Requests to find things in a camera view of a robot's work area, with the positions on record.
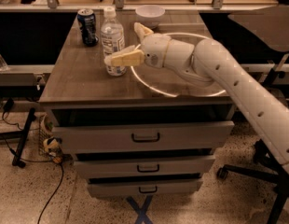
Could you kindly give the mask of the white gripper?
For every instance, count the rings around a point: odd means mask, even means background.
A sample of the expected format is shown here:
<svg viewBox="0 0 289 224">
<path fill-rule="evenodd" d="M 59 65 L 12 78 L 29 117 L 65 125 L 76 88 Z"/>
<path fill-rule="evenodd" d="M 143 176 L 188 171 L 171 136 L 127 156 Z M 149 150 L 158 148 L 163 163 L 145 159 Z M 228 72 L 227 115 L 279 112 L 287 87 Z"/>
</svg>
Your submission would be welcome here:
<svg viewBox="0 0 289 224">
<path fill-rule="evenodd" d="M 168 35 L 154 34 L 140 22 L 134 23 L 134 32 L 141 41 L 141 49 L 137 49 L 134 45 L 128 46 L 107 55 L 104 63 L 109 66 L 137 66 L 144 62 L 151 67 L 162 68 L 172 38 Z"/>
</svg>

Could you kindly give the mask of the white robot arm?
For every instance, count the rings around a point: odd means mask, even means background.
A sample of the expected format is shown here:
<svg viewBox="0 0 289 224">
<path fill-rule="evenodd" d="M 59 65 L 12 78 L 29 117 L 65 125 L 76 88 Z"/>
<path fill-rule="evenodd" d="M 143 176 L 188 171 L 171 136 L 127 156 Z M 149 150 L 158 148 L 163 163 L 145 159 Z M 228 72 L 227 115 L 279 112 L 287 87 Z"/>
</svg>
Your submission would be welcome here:
<svg viewBox="0 0 289 224">
<path fill-rule="evenodd" d="M 207 38 L 192 45 L 134 24 L 141 44 L 105 57 L 111 66 L 167 68 L 193 85 L 217 82 L 233 100 L 268 150 L 289 174 L 289 109 L 254 80 L 219 42 Z"/>
</svg>

